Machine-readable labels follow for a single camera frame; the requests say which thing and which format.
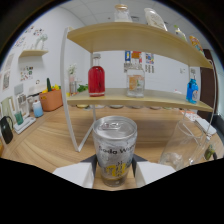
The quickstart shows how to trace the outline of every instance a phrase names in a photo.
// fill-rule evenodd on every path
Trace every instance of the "wooden shelf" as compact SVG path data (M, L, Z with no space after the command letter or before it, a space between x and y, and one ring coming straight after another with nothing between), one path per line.
M71 30L67 38L90 53L142 51L169 57L189 66L212 69L210 62L190 43L172 33L144 24L100 23Z
M19 57L42 56L46 53L48 51L45 50L23 50Z
M126 105L126 106L161 106L173 108L185 108L212 112L213 109L207 104L198 101L191 104L186 101L183 94L170 93L156 90L145 90L144 98L131 98L126 96L125 88L108 88L105 96L89 97L88 91L78 93L67 98L68 105L98 104L98 105Z

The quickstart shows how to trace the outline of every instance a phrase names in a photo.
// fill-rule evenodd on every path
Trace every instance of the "glass bottle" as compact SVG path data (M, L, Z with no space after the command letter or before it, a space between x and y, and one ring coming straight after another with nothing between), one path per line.
M115 5L114 22L132 22L127 5Z
M105 94L105 72L99 63L100 54L93 54L93 67L88 72L88 91L91 97Z
M144 97L145 72L139 63L139 53L132 53L131 65L127 70L127 96Z
M190 103L196 104L198 98L198 85L195 78L187 84L187 95L186 100Z

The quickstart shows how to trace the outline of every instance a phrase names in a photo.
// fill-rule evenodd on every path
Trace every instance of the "silver can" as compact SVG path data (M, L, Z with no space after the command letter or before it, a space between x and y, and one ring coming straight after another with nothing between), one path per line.
M121 116L103 117L95 121L92 135L103 182L112 187L122 185L135 150L136 123Z

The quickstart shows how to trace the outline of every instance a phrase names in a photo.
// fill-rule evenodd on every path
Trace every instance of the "wooden table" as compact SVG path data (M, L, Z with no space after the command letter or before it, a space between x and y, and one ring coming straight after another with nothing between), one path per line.
M93 122L92 110L68 107L76 140L80 144ZM158 163L162 150L170 139L177 122L183 118L181 112L175 109L153 110L147 107L113 109L108 106L96 109L97 119L110 115L128 117L136 122L138 138L135 154L153 163ZM224 147L219 136L215 134L211 139L216 143L218 158L222 158ZM2 158L31 164L52 173L56 168L79 163L94 154L95 148L91 134L81 152L75 151L64 109L60 107L52 112L44 112L42 117L37 118L36 122L20 135L13 131L13 140L5 145ZM93 189L112 191L131 188L136 188L132 171L129 172L124 185L111 188L103 184L97 167Z

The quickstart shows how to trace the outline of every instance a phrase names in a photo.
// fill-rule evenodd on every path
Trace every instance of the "basket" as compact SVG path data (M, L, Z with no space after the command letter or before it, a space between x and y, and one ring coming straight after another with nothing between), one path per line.
M43 111L53 111L63 105L61 89L40 93L39 97Z

